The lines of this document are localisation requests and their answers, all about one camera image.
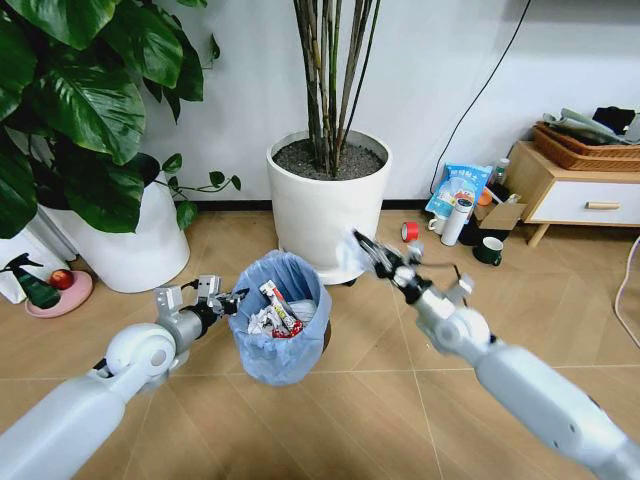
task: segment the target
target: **soil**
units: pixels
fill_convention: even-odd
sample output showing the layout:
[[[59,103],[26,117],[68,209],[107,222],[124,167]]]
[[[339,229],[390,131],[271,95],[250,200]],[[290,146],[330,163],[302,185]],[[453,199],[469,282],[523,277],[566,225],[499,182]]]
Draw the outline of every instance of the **soil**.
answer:
[[[313,165],[313,153],[309,140],[298,140],[282,147],[273,161],[286,171],[313,180],[353,180],[377,172],[384,162],[371,150],[346,143],[340,153],[338,175],[333,178],[326,172],[319,172]]]

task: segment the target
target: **wicker basket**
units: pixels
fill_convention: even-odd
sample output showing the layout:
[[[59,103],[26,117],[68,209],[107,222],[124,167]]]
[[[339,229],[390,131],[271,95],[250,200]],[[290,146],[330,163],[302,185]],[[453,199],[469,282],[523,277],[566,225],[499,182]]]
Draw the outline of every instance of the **wicker basket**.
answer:
[[[536,127],[548,137],[578,155],[584,155],[585,157],[640,158],[640,145],[585,145],[580,140],[557,132],[542,122],[536,123]]]
[[[635,150],[637,156],[593,156],[581,155],[571,151],[559,141],[556,141],[546,131],[536,125],[533,128],[533,140],[540,151],[551,161],[557,163],[567,170],[591,170],[596,172],[640,172],[640,148],[636,146],[605,146],[585,148],[604,148],[606,151],[613,151],[619,148]]]

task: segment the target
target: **cup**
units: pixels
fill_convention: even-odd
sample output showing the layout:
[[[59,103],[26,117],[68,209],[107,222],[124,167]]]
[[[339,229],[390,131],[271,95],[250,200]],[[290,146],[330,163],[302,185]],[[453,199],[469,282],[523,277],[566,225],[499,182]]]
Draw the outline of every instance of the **cup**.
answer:
[[[437,233],[438,235],[442,235],[442,230],[444,229],[444,225],[447,223],[447,218],[448,217],[443,217],[436,213],[433,218],[429,220],[429,223],[427,223],[427,230]]]
[[[482,243],[473,249],[473,256],[479,262],[497,267],[502,262],[504,244],[495,237],[484,237]]]

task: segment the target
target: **cabinet drawer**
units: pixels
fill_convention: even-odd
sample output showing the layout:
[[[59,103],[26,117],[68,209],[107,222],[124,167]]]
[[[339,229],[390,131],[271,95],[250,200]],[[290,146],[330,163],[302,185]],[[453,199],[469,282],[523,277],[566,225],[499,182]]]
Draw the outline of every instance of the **cabinet drawer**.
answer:
[[[529,220],[640,224],[640,184],[556,181]]]

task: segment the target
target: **white robotic arm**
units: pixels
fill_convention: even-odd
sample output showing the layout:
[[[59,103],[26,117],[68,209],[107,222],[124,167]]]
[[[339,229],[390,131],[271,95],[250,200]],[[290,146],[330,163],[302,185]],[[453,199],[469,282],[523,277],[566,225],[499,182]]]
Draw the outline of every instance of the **white robotic arm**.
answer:
[[[220,279],[201,276],[195,305],[183,307],[180,287],[155,290],[158,320],[130,325],[104,359],[68,380],[0,436],[1,479],[71,478],[120,424],[127,402],[183,364],[189,347],[246,291],[219,294]]]
[[[355,236],[378,277],[391,280],[418,311],[416,324],[434,347],[464,358],[531,433],[602,480],[640,480],[640,448],[587,394],[526,349],[496,338],[480,313],[460,306],[473,288],[467,276],[441,293],[415,272],[416,250],[403,257]]]

